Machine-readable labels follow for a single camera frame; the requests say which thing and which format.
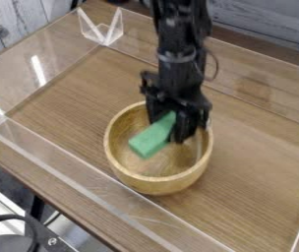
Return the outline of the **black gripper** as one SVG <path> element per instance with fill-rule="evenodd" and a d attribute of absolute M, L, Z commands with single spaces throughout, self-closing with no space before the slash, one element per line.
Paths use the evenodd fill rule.
<path fill-rule="evenodd" d="M 158 53 L 158 71 L 140 73 L 140 92 L 145 96 L 149 123 L 176 111 L 171 140 L 181 144 L 197 128 L 207 129 L 211 102 L 201 93 L 207 54 L 175 55 Z"/>

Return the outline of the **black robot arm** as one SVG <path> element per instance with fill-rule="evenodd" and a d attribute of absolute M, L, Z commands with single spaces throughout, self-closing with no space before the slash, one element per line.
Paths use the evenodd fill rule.
<path fill-rule="evenodd" d="M 176 122 L 168 139 L 183 143 L 197 129 L 205 129 L 211 101 L 201 92 L 205 59 L 204 40 L 212 23 L 205 0 L 150 0 L 157 35 L 158 70 L 140 73 L 148 119 L 157 122 L 168 112 Z"/>

